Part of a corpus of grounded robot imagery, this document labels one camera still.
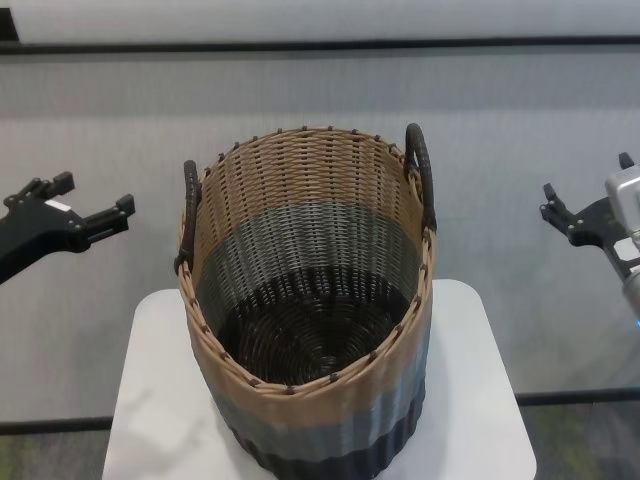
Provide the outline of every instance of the black stripe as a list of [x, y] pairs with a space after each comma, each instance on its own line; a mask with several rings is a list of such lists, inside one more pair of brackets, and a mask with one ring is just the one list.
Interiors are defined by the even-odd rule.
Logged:
[[611, 388], [552, 393], [520, 393], [516, 400], [521, 407], [570, 405], [580, 403], [610, 403], [640, 401], [640, 388]]
[[198, 53], [283, 52], [319, 50], [388, 50], [413, 48], [468, 48], [515, 46], [640, 45], [640, 35], [598, 37], [461, 38], [442, 40], [357, 40], [326, 42], [199, 43], [199, 44], [53, 44], [0, 43], [0, 55], [95, 54], [95, 53]]
[[13, 24], [11, 10], [0, 8], [0, 42], [17, 42], [18, 32]]
[[393, 429], [366, 450], [351, 452], [339, 458], [328, 458], [322, 462], [285, 460], [277, 455], [260, 452], [251, 442], [241, 439], [234, 431], [238, 443], [265, 469], [272, 471], [279, 480], [317, 480], [319, 478], [369, 480], [387, 468], [407, 440], [416, 430], [422, 413], [425, 388], [411, 402], [407, 415]]
[[0, 423], [0, 435], [34, 435], [39, 433], [87, 432], [110, 430], [113, 417], [73, 418], [35, 422]]

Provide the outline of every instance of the white table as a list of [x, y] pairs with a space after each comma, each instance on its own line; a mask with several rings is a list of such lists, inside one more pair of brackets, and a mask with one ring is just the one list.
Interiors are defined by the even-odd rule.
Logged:
[[[531, 480], [536, 460], [482, 301], [434, 283], [427, 397], [382, 480]], [[273, 480], [226, 428], [191, 352], [177, 290], [135, 312], [103, 480]]]

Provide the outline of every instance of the black basket handle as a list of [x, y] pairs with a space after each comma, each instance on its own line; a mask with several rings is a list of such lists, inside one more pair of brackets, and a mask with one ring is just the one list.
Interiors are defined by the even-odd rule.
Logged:
[[198, 203], [202, 196], [200, 182], [198, 181], [198, 167], [193, 160], [184, 162], [184, 183], [186, 186], [186, 207], [184, 209], [184, 233], [178, 256], [173, 262], [173, 269], [178, 274], [180, 265], [185, 261], [189, 265], [189, 270], [193, 268], [193, 245], [196, 237], [196, 215], [198, 213]]
[[409, 177], [409, 168], [415, 167], [420, 173], [422, 181], [422, 229], [428, 228], [434, 232], [438, 229], [436, 212], [433, 208], [433, 178], [431, 176], [431, 161], [427, 144], [420, 127], [412, 123], [407, 127], [406, 148], [404, 161], [404, 176]]

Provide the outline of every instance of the woven basket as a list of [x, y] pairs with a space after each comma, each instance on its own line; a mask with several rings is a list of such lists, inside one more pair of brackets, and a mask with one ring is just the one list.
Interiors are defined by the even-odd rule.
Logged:
[[406, 152], [303, 127], [236, 143], [200, 178], [185, 163], [175, 268], [195, 358], [280, 479], [370, 479], [416, 428], [436, 231], [417, 125]]

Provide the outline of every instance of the black trim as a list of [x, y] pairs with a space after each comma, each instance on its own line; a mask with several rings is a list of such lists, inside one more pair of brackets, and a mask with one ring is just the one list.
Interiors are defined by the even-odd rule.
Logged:
[[68, 433], [111, 430], [113, 417], [71, 418], [34, 422], [0, 423], [2, 435], [34, 435], [39, 433]]
[[516, 394], [520, 407], [640, 401], [640, 388]]
[[204, 44], [1, 44], [0, 55], [94, 53], [282, 52], [318, 50], [387, 50], [399, 48], [462, 48], [513, 46], [640, 45], [640, 35], [599, 37], [462, 38], [440, 40], [356, 40], [325, 42], [204, 43]]
[[[610, 390], [586, 390], [557, 393], [519, 393], [515, 395], [518, 406], [570, 405], [584, 403], [637, 402], [640, 388]], [[1, 435], [33, 435], [38, 433], [65, 433], [110, 430], [113, 417], [70, 418], [33, 422], [0, 423]]]
[[11, 10], [0, 8], [0, 42], [17, 42], [18, 32], [13, 23]]

